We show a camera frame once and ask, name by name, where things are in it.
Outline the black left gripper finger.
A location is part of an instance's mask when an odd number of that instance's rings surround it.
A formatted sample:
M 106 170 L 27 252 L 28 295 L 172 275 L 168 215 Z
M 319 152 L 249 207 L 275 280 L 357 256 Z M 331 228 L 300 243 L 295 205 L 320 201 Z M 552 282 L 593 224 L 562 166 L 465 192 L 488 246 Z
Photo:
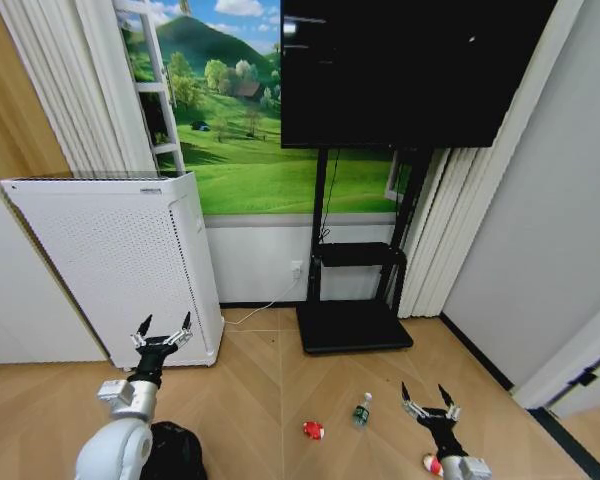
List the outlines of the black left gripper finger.
M 175 349 L 179 349 L 185 345 L 192 336 L 191 313 L 188 312 L 184 318 L 181 329 L 164 340 L 163 344 L 172 346 Z
M 149 330 L 152 320 L 152 315 L 149 314 L 147 318 L 142 321 L 137 328 L 136 332 L 131 335 L 131 340 L 135 348 L 140 348 L 146 345 L 145 336 Z

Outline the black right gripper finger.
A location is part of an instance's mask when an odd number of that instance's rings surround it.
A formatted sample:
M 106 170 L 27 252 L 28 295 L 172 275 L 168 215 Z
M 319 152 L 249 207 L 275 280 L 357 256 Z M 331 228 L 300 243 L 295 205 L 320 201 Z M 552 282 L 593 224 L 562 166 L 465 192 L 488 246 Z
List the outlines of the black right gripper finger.
M 445 403 L 445 406 L 447 407 L 445 416 L 450 420 L 458 420 L 460 413 L 461 413 L 461 408 L 455 404 L 451 395 L 446 391 L 446 389 L 441 384 L 438 385 L 438 389 L 442 396 L 443 402 Z
M 427 418 L 428 412 L 416 404 L 409 394 L 409 391 L 404 382 L 401 383 L 402 403 L 405 411 L 414 419 Z

